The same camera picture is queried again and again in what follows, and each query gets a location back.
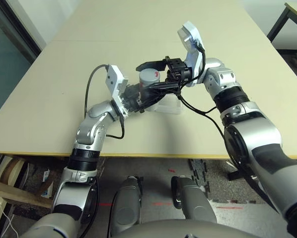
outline black cable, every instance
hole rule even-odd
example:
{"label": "black cable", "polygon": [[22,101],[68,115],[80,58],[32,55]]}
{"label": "black cable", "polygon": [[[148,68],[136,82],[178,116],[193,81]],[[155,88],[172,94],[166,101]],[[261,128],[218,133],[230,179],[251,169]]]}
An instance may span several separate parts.
{"label": "black cable", "polygon": [[206,117],[209,120],[211,120],[214,123],[214,125],[216,126],[216,128],[218,129],[218,131],[219,131],[220,135],[222,136],[222,138],[224,139],[222,130],[220,129],[220,127],[218,126],[218,124],[214,121],[214,119],[212,119],[211,117],[209,117],[208,115],[206,115],[206,112],[203,112],[201,110],[198,110],[198,109],[194,108],[189,103],[187,103],[182,96],[179,97],[179,100],[184,104],[184,106],[186,106],[187,108],[189,108],[193,112],[196,112],[197,114],[202,115],[203,117]]}
{"label": "black cable", "polygon": [[110,238],[110,226],[111,226],[111,217],[112,217],[112,210],[113,210],[113,204],[114,204],[114,200],[117,196],[117,193],[115,193],[113,199],[112,199],[112,205],[111,205],[111,208],[110,208],[110,214],[109,214],[109,222],[108,222],[108,230],[107,230],[107,238]]}
{"label": "black cable", "polygon": [[99,201],[100,201],[100,188],[99,188],[99,181],[97,179],[97,177],[95,177],[95,184],[97,185],[97,203],[96,203],[96,207],[94,210],[94,213],[92,214],[91,220],[88,224],[88,226],[85,228],[85,230],[83,231],[83,233],[81,234],[80,238],[84,238],[85,235],[88,233],[88,231],[90,230],[90,227],[92,226],[94,219],[98,213],[99,210]]}
{"label": "black cable", "polygon": [[115,135],[106,135],[106,137],[111,137],[115,139],[123,139],[124,137],[124,117],[120,115],[120,124],[121,124],[121,129],[122,129],[122,135],[121,136],[115,136]]}
{"label": "black cable", "polygon": [[[105,69],[108,71],[108,64],[101,64],[99,66],[97,66],[90,74],[88,83],[87,83],[87,88],[85,90],[85,97],[84,97],[84,118],[85,115],[87,114],[87,104],[88,104],[88,94],[89,94],[89,87],[90,87],[90,83],[91,80],[93,78],[93,75],[98,71],[98,69],[105,67]],[[106,135],[107,137],[112,137],[115,139],[123,139],[124,137],[124,117],[122,115],[120,115],[120,124],[121,124],[121,130],[122,130],[122,136],[115,136],[115,135]]]}
{"label": "black cable", "polygon": [[233,164],[236,166],[236,168],[238,169],[239,173],[241,173],[241,175],[243,176],[243,178],[246,180],[246,182],[249,184],[249,186],[262,198],[263,201],[265,201],[271,208],[273,208],[277,213],[279,213],[277,211],[277,209],[275,208],[275,206],[273,205],[273,203],[271,202],[270,198],[268,197],[268,195],[262,191],[262,189],[259,187],[259,185],[253,181],[251,175],[249,175],[246,172],[246,169],[243,168],[243,166],[239,163],[237,163],[237,161],[234,160],[234,158],[228,153],[230,160],[233,162]]}
{"label": "black cable", "polygon": [[199,45],[196,45],[196,48],[199,52],[202,53],[203,56],[203,61],[202,61],[202,69],[200,70],[200,72],[198,73],[198,75],[194,78],[192,78],[191,80],[186,81],[185,83],[183,83],[183,85],[180,87],[180,91],[183,89],[183,87],[185,87],[187,84],[189,84],[190,82],[193,82],[194,80],[200,78],[200,76],[202,76],[204,70],[205,70],[205,65],[206,65],[206,54],[205,54],[205,49],[203,48],[202,44],[199,43]]}
{"label": "black cable", "polygon": [[89,80],[88,80],[88,83],[87,83],[87,88],[85,90],[85,97],[84,97],[84,118],[85,118],[85,115],[87,114],[88,93],[89,93],[89,87],[90,87],[90,83],[91,83],[92,77],[93,77],[94,73],[96,73],[97,70],[100,69],[100,68],[102,68],[102,67],[105,67],[105,69],[108,70],[109,65],[107,65],[107,64],[101,64],[98,67],[96,67],[92,71],[92,73],[90,74],[90,77],[89,77]]}
{"label": "black cable", "polygon": [[212,112],[213,110],[215,110],[217,107],[213,107],[210,110],[208,110],[207,112],[205,112],[205,114]]}

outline table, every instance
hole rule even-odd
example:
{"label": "table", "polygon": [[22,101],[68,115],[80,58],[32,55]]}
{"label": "table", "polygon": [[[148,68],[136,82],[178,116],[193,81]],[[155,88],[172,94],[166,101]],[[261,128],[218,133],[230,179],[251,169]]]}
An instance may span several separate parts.
{"label": "table", "polygon": [[[116,64],[133,84],[144,61],[185,59],[177,30],[187,20],[199,29],[206,57],[234,70],[280,130],[285,153],[297,159],[297,77],[243,8],[226,0],[83,1],[1,108],[0,153],[68,156],[91,71]],[[183,89],[183,96],[203,110],[214,106],[203,85]],[[102,70],[91,84],[89,106],[108,99]],[[221,123],[218,111],[210,115]],[[115,123],[108,133],[120,130]],[[102,156],[228,158],[213,124],[188,109],[180,115],[134,114],[125,130],[123,140],[106,138]]]}
{"label": "table", "polygon": [[272,42],[288,19],[297,24],[297,2],[286,2],[286,8],[274,24],[267,37]]}

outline wall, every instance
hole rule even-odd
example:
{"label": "wall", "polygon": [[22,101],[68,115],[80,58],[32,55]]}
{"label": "wall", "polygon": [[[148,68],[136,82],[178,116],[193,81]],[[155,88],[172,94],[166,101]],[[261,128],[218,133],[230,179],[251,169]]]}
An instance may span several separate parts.
{"label": "wall", "polygon": [[[269,33],[282,11],[285,0],[240,0],[244,9],[265,35]],[[288,20],[272,42],[276,49],[297,50],[297,25]]]}
{"label": "wall", "polygon": [[[239,1],[265,35],[277,21],[286,2],[285,0]],[[7,0],[7,2],[43,49],[81,0]],[[277,49],[297,49],[297,25],[288,20],[273,41],[273,45]]]}
{"label": "wall", "polygon": [[53,39],[81,0],[7,0],[41,49]]}

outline table edge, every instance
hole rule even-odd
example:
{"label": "table edge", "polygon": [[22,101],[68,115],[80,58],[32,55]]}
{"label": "table edge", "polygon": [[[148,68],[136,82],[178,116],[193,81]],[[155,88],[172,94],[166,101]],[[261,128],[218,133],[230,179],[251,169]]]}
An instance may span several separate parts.
{"label": "table edge", "polygon": [[[54,152],[19,152],[19,151],[0,151],[5,155],[36,155],[36,156],[55,156],[68,157],[70,153],[54,153]],[[149,154],[149,153],[101,153],[102,157],[154,157],[154,158],[178,158],[178,159],[211,159],[211,160],[227,160],[228,155],[216,154]],[[291,159],[297,160],[297,155],[288,155]]]}
{"label": "table edge", "polygon": [[295,15],[297,15],[297,10],[295,10],[291,5],[289,5],[287,2],[284,4],[290,11],[294,12]]}

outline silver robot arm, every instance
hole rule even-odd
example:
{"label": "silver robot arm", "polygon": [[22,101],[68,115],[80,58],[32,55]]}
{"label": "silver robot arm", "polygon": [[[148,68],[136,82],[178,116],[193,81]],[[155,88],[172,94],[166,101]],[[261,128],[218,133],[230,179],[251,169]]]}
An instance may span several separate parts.
{"label": "silver robot arm", "polygon": [[206,60],[198,82],[203,82],[221,113],[232,161],[258,176],[263,191],[288,221],[289,232],[297,232],[297,161],[282,151],[280,132],[248,99],[233,71],[218,59]]}
{"label": "silver robot arm", "polygon": [[22,238],[75,238],[81,224],[92,222],[98,196],[97,161],[107,129],[114,121],[129,115],[121,98],[128,81],[117,66],[106,68],[106,85],[112,101],[104,101],[88,110],[77,130],[68,165],[63,170],[52,213],[41,218]]}

